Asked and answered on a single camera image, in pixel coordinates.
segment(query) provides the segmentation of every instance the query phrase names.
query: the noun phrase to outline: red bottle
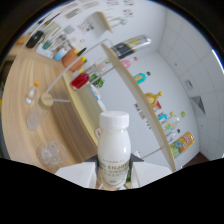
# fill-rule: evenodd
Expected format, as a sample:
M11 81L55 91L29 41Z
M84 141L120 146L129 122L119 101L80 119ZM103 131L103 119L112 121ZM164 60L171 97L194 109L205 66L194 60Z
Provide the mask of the red bottle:
M85 85L88 81L89 81L89 75L86 73L81 73L70 83L70 85L72 89L76 91L80 89L83 85Z

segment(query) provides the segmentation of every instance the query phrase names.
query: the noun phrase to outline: wall shelf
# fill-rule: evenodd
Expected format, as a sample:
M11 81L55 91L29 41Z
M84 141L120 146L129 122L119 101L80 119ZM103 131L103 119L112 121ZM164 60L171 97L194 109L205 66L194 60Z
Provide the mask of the wall shelf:
M156 117L156 114L152 108L152 106L148 103L147 98L145 97L144 93L142 92L139 85L135 82L132 75L129 73L129 71L123 66L119 58L116 56L116 54L113 52L113 50L109 49L105 44L102 44L102 47L107 54L109 60L113 64L113 67L116 69L118 74L121 76L123 81L126 83L127 87L135 97L137 103L143 110L151 128L152 131L158 141L158 144L160 146L160 150L163 152L163 155L165 156L166 160L168 161L172 171L175 171L175 163L173 154L170 150L168 141L166 139L166 136L164 134L164 131L162 129L161 124L158 121L158 118Z

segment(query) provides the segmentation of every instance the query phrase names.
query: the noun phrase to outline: wall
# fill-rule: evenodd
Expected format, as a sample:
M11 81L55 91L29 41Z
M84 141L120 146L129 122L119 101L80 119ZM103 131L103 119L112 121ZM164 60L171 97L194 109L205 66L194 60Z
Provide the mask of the wall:
M180 121L178 128L181 132L177 134L176 138L190 131L195 138L195 142L186 152L178 157L179 163L181 166L184 166L199 152L199 136L194 111L179 79L158 53L140 57L129 68L129 71L133 76L139 72L146 73L150 71L151 75L139 85L144 93L163 92L163 96L159 98L162 109L156 112L157 115L164 112L169 116L169 113L173 111L174 114L180 117L180 112L185 111L186 117ZM130 115L130 127L128 131L132 140L132 151L139 151L140 156L145 157L149 153L159 149L152 130L149 130L147 127L146 119L142 120L140 116L136 116L138 115L138 112L134 108L136 100L119 75L112 71L104 79L105 88L99 89L99 91L106 108L108 110L124 110ZM163 155L160 155L160 153L157 154L153 157L144 158L144 160L169 167Z
M167 10L159 54L173 69L189 98L200 96L205 114L192 101L199 130L200 152L209 160L224 152L224 76L212 48L189 22ZM193 85L188 89L185 81Z
M85 47L90 48L95 44L99 43L100 41L108 38L110 42L107 41L106 44L110 47L137 35L146 34L152 40L152 44L150 48L142 50L138 53L138 55L147 55L151 52L155 52L158 50L163 33L163 28L165 25L165 8L161 7L160 5L146 0L134 0L133 6L125 6L124 0L119 0L119 5L108 6L107 1L97 0L91 2L98 2L99 5L89 9L84 9L83 7L86 4L83 4L82 2L87 1L74 2L77 2L78 6L71 7L68 11L61 13L53 20L54 22L58 23L62 28L71 25L75 29L73 33L67 35L68 39L72 37L84 39ZM52 14L47 17L46 20L57 15L65 7L72 4L73 3L70 3L66 6L60 6L54 9L52 11ZM80 8L82 12L70 19L67 19L66 14L77 8ZM96 19L96 17L93 16L96 11L104 11L108 9L111 9L111 14L113 14L114 17L122 17L127 19L127 23L125 25L118 25L116 27L113 27L113 33L104 29L103 26L99 25L101 24L100 20ZM123 10L126 9L132 10L132 17L124 17ZM87 20L91 21L94 30L83 34L82 31L78 28L78 26ZM104 51L101 49L101 47L98 47L97 55L94 51L92 51L88 53L87 59L96 61L96 59L99 59L103 55L105 55Z

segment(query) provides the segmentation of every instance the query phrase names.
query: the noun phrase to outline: bottle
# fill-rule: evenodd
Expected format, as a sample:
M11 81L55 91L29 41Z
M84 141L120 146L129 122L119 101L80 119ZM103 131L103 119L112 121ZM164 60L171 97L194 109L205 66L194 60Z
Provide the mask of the bottle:
M151 40L146 35L140 35L111 47L119 59L123 59L141 49L150 46Z
M42 26L40 26L39 28L38 28L38 30L43 30L47 25L49 25L51 22L52 22L52 20L54 19L54 18L56 18L57 16L59 16L61 13L58 13L56 16L54 16L54 17L52 17L51 19L49 19L49 20L47 20Z
M42 37L44 37L44 33L42 31L37 31L30 37L29 41L26 43L26 47L33 48Z
M26 104L31 104L32 100L34 99L35 95L37 94L37 87L39 86L39 82L36 81L34 83L34 86L32 86L31 88L29 88L27 96L25 98L25 102Z
M47 16L45 16L43 19L39 20L34 26L32 26L28 32L28 34L31 34L51 13L49 13Z
M180 118L175 116L173 112L170 113L170 117L161 123L165 135L168 135L171 131L175 130L177 125L180 124Z
M81 73L78 75L73 81L70 82L70 86L73 90L77 91L83 85L85 85L89 81L89 75L87 73Z
M181 153L186 151L193 144L194 144L194 137L190 132L186 132L176 141L171 143L169 146L170 146L174 159L177 158L177 156L179 156Z
M166 139L168 143L171 143L176 138L176 133L171 131L168 135L166 135Z
M146 75L144 73L139 73L138 75L134 76L133 78L138 84L140 84L146 80Z
M75 59L78 58L78 54L79 52L71 49L63 58L62 58L62 63L65 67L68 67ZM86 57L82 57L79 61L77 61L74 65L72 65L71 68L69 68L69 70L71 71L75 71L77 70L79 67L81 67L82 65L84 65L87 62Z
M100 114L98 161L101 181L105 187L120 188L126 182L131 143L127 128L129 114L105 111Z
M54 55L54 59L56 61L60 61L67 53L71 50L68 43L65 42L62 46L62 48Z
M131 59L131 60L122 60L121 62L122 62L122 64L124 65L124 67L125 68L129 68L130 66L131 66L131 64L133 63L133 62L135 62L135 61L137 61L138 60L138 58L137 57L134 57L133 59Z
M147 97L148 102L152 105L153 108L156 106L158 97L160 97L162 95L163 95L162 92L159 92L157 94L145 93L145 96Z
M53 106L53 102L52 96L48 93L43 93L40 96L27 116L27 127L29 130L35 130L40 125L49 109Z

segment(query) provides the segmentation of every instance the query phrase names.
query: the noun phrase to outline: wooden shelf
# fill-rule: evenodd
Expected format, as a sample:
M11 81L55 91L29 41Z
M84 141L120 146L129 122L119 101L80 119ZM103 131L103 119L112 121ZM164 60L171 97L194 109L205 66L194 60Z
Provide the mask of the wooden shelf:
M79 118L88 138L97 146L98 139L95 136L95 130L99 128L99 115L103 111L97 103L97 99L93 96L88 84L75 92L70 87L72 78L67 73L63 75L63 78L76 116Z
M117 70L118 74L121 76L133 96L135 97L138 105L144 112L152 131L154 132L154 135L158 141L158 144L160 146L161 151L163 152L166 160L168 161L172 171L175 171L175 163L173 154L170 150L168 141L166 139L166 136L164 134L164 131L162 129L161 124L158 121L158 118L155 115L155 112L152 108L152 106L148 103L147 98L145 97L144 93L142 92L139 85L135 82L132 75L129 73L129 71L123 66L121 61L118 59L116 54L113 52L113 50L109 49L105 44L102 44L102 47L107 54L109 60L113 64L114 68Z

